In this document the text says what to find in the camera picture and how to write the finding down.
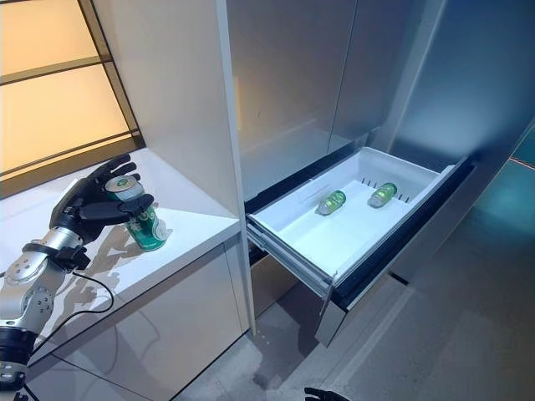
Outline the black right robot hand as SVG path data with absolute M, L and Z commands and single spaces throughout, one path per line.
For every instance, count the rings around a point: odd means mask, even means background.
M 349 401 L 345 396 L 331 390 L 306 387 L 303 391 L 305 401 Z

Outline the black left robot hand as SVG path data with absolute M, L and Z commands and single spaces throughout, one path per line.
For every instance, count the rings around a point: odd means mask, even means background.
M 109 180 L 130 172 L 139 179 L 135 169 L 136 164 L 128 154 L 108 160 L 68 190 L 53 208 L 49 226 L 63 227 L 76 233 L 86 245 L 95 241 L 106 226 L 126 223 L 147 211 L 154 202 L 153 195 L 115 200 L 105 189 Z

